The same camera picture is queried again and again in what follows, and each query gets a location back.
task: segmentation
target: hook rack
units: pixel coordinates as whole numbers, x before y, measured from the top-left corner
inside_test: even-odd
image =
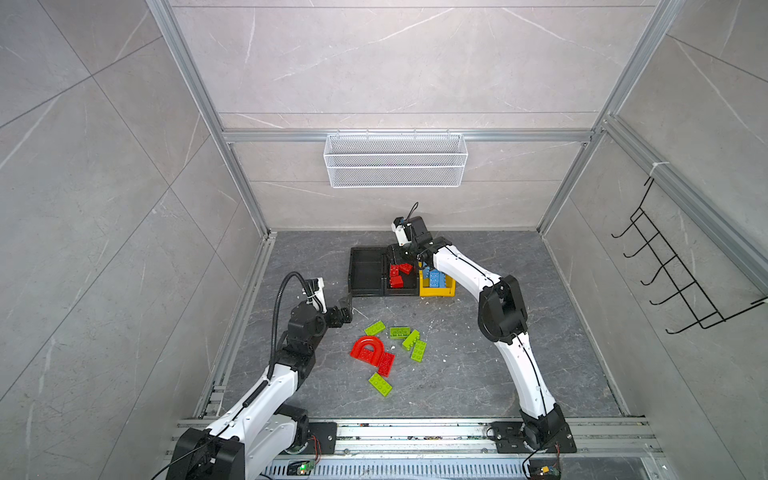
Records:
[[[644,281],[642,281],[642,280],[641,280],[641,283],[642,283],[643,285],[645,285],[645,286],[651,285],[651,284],[652,284],[652,283],[653,283],[653,282],[654,282],[654,281],[657,279],[657,277],[659,276],[659,273],[661,273],[661,272],[663,271],[664,273],[666,273],[666,274],[667,274],[667,277],[670,279],[670,281],[672,282],[672,285],[674,286],[674,288],[675,288],[675,290],[676,290],[676,292],[675,292],[675,293],[673,293],[672,295],[668,296],[668,297],[667,297],[667,298],[665,298],[664,300],[661,300],[661,301],[660,301],[660,302],[658,302],[658,303],[655,303],[655,302],[653,302],[653,301],[650,301],[650,300],[649,300],[649,301],[650,301],[650,304],[651,304],[651,305],[661,305],[662,303],[666,303],[666,302],[668,302],[669,300],[672,300],[674,297],[676,297],[676,296],[680,295],[680,298],[682,298],[682,299],[683,299],[683,302],[685,302],[685,306],[686,306],[686,307],[688,307],[688,311],[690,311],[691,315],[693,315],[693,316],[694,316],[694,319],[696,319],[696,321],[695,321],[695,322],[693,322],[693,323],[691,323],[690,325],[688,325],[688,326],[685,326],[685,327],[683,327],[683,328],[681,328],[681,329],[679,329],[679,330],[676,330],[676,331],[670,331],[669,329],[665,329],[665,330],[667,331],[667,333],[669,333],[670,335],[674,335],[674,334],[676,334],[676,333],[684,332],[685,330],[688,330],[690,327],[692,327],[692,326],[694,326],[694,325],[698,325],[698,326],[700,326],[702,329],[709,329],[709,328],[712,328],[712,327],[713,327],[713,326],[715,326],[715,325],[718,325],[718,324],[720,324],[720,323],[726,322],[727,320],[730,320],[730,319],[734,318],[735,316],[739,316],[739,315],[741,315],[742,313],[745,313],[745,312],[749,312],[751,309],[754,309],[754,308],[757,308],[757,307],[758,307],[758,306],[760,306],[760,305],[763,305],[763,304],[765,303],[765,300],[768,300],[768,296],[766,296],[766,297],[764,297],[764,298],[761,298],[761,299],[759,299],[759,300],[755,300],[754,302],[752,302],[752,303],[750,304],[750,306],[748,306],[748,307],[747,307],[747,308],[745,308],[744,310],[741,310],[740,312],[734,313],[734,314],[733,314],[733,315],[731,315],[731,316],[723,316],[723,314],[720,312],[720,310],[719,310],[719,309],[718,309],[718,308],[715,306],[715,304],[712,302],[712,299],[710,299],[710,296],[709,296],[709,295],[707,295],[707,292],[706,292],[706,291],[704,290],[704,288],[703,288],[703,287],[702,287],[702,286],[699,284],[698,280],[696,280],[696,277],[694,277],[694,275],[693,275],[693,274],[690,272],[690,270],[688,270],[688,267],[687,267],[687,266],[686,266],[686,264],[683,262],[683,260],[680,258],[680,256],[679,256],[679,255],[677,255],[677,252],[675,251],[675,249],[674,249],[674,248],[672,248],[672,246],[670,245],[670,243],[667,241],[667,238],[666,238],[666,237],[664,237],[664,235],[663,235],[663,234],[662,234],[662,233],[659,231],[659,229],[656,227],[656,224],[654,223],[654,221],[653,221],[653,220],[651,220],[651,219],[650,219],[650,217],[648,216],[648,214],[646,214],[646,213],[645,213],[645,210],[643,210],[643,202],[645,201],[645,198],[648,196],[648,192],[650,191],[650,187],[651,187],[653,184],[654,184],[654,179],[653,179],[652,177],[649,177],[649,178],[648,178],[648,180],[646,180],[646,181],[645,181],[645,183],[643,184],[644,186],[645,186],[645,185],[647,185],[647,186],[648,186],[648,188],[645,190],[645,195],[643,195],[643,200],[640,200],[640,206],[638,206],[638,207],[637,207],[637,209],[636,209],[636,210],[635,210],[635,211],[634,211],[634,212],[633,212],[633,213],[632,213],[632,214],[629,216],[629,218],[630,218],[630,220],[631,220],[631,222],[630,222],[630,224],[629,224],[629,227],[627,227],[627,228],[626,228],[626,229],[625,229],[623,232],[621,232],[619,235],[613,235],[613,234],[611,234],[611,236],[612,236],[613,238],[621,238],[621,237],[623,237],[623,236],[624,236],[624,234],[625,234],[626,232],[628,232],[628,231],[629,231],[629,230],[630,230],[632,227],[634,227],[634,229],[635,229],[635,230],[637,230],[637,232],[638,232],[638,233],[640,234],[640,236],[643,238],[643,241],[644,241],[645,243],[643,243],[643,246],[642,246],[642,247],[640,247],[640,248],[639,248],[639,249],[638,249],[638,250],[637,250],[635,253],[632,253],[631,255],[627,255],[627,254],[625,253],[625,254],[624,254],[624,256],[625,256],[626,258],[632,258],[632,257],[634,257],[635,255],[637,255],[639,252],[641,252],[641,251],[642,251],[642,250],[643,250],[645,247],[648,247],[648,249],[649,249],[649,250],[652,252],[652,254],[654,255],[654,257],[656,258],[656,260],[658,261],[658,263],[659,263],[659,265],[660,265],[660,266],[659,266],[659,268],[658,268],[658,270],[656,270],[656,273],[654,274],[654,277],[653,277],[652,279],[650,279],[650,282],[648,282],[648,283],[645,283]],[[646,220],[647,220],[647,221],[650,223],[650,225],[651,225],[651,226],[654,228],[654,230],[656,230],[656,233],[654,233],[654,235],[653,235],[652,237],[650,237],[650,238],[646,238],[646,236],[643,234],[643,232],[642,232],[642,231],[640,230],[640,228],[637,226],[637,221],[638,221],[639,219],[641,219],[642,217],[645,217],[645,219],[646,219]],[[669,260],[665,261],[665,262],[662,262],[662,261],[661,261],[661,258],[659,257],[658,253],[656,252],[656,250],[654,250],[654,246],[650,244],[650,242],[651,242],[651,241],[652,241],[654,238],[656,238],[656,237],[660,237],[660,238],[661,238],[661,239],[662,239],[662,240],[663,240],[663,241],[664,241],[664,242],[667,244],[667,247],[670,249],[670,251],[671,251],[671,252],[672,252],[672,254],[673,254],[673,255],[672,255],[672,257],[671,257]],[[672,260],[675,260],[675,259],[678,259],[678,261],[680,262],[680,265],[682,265],[682,266],[683,266],[683,268],[685,269],[685,271],[686,271],[686,273],[688,274],[688,276],[690,276],[690,278],[693,280],[693,281],[691,281],[690,283],[688,283],[686,286],[683,286],[683,287],[680,287],[680,286],[678,286],[678,285],[677,285],[677,282],[675,282],[675,281],[674,281],[674,278],[672,278],[672,275],[670,274],[669,270],[667,270],[667,265],[669,265],[669,263],[670,263]],[[694,309],[693,309],[693,307],[692,307],[692,306],[691,306],[691,305],[688,303],[688,299],[686,299],[686,298],[685,298],[685,295],[683,295],[683,291],[685,291],[686,289],[688,289],[688,288],[690,288],[690,287],[692,287],[692,286],[694,286],[694,285],[698,287],[698,289],[701,291],[701,293],[702,293],[702,294],[704,295],[704,297],[707,299],[707,302],[709,302],[709,303],[710,303],[710,305],[712,306],[712,308],[714,309],[714,312],[710,313],[709,315],[707,315],[707,316],[705,316],[705,317],[703,317],[703,318],[699,318],[699,316],[696,314],[696,312],[694,312]],[[706,319],[708,319],[708,318],[710,318],[710,317],[712,317],[712,316],[715,316],[715,315],[717,315],[717,316],[719,316],[719,317],[720,317],[720,319],[719,319],[719,320],[717,320],[716,322],[714,322],[714,323],[711,323],[710,325],[706,325],[706,326],[705,326],[705,325],[702,323],[704,320],[706,320]]]

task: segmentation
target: white zip tie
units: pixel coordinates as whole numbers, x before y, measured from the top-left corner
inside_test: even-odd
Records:
[[[650,169],[650,172],[648,172],[648,177],[653,177],[654,170],[656,170],[656,167],[658,167],[659,165],[665,165],[665,164],[669,164],[669,162],[654,162],[654,166]]]

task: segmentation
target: wire basket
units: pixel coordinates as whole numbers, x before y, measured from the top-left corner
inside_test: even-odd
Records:
[[[448,131],[339,132],[328,135],[323,158],[333,188],[458,187],[467,144]]]

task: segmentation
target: red lego brick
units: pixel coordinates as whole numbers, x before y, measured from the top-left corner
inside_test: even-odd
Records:
[[[389,376],[389,371],[392,370],[392,362],[395,361],[395,355],[389,352],[384,352],[382,360],[379,362],[379,375]]]
[[[397,269],[403,272],[405,275],[408,275],[409,273],[411,273],[411,270],[413,270],[413,265],[411,265],[410,263],[400,263],[397,266]]]
[[[402,281],[402,277],[400,275],[391,276],[389,278],[389,287],[390,288],[402,288],[402,286],[405,285]]]
[[[387,352],[384,351],[384,343],[382,343],[378,336],[361,336],[355,342],[355,346],[352,347],[352,352],[349,353],[349,356],[373,366],[379,366],[384,354],[387,354]]]

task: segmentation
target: green lego brick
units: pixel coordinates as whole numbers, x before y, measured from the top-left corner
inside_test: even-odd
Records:
[[[374,389],[379,390],[379,393],[381,393],[383,396],[389,395],[389,393],[392,391],[392,386],[382,378],[381,375],[378,373],[374,373],[373,376],[368,379],[368,382],[373,385]]]
[[[402,341],[402,348],[411,351],[411,348],[413,348],[413,343],[419,339],[419,331],[413,330],[408,337]]]
[[[389,338],[391,339],[407,339],[411,334],[411,327],[409,326],[391,326],[389,327]]]
[[[415,360],[416,362],[421,363],[422,359],[424,358],[424,350],[426,349],[427,349],[427,342],[416,340],[416,343],[413,345],[413,353],[411,353],[411,360]]]
[[[383,322],[379,321],[369,326],[368,328],[366,328],[366,335],[374,336],[378,333],[383,332],[384,330],[386,330],[386,325],[384,325]]]

